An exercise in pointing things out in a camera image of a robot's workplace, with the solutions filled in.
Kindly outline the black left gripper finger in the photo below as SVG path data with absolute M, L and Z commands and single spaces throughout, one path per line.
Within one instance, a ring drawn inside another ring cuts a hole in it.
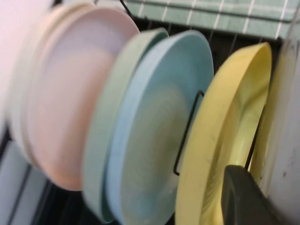
M 222 187 L 225 225 L 280 225 L 281 219 L 242 166 L 225 167 Z

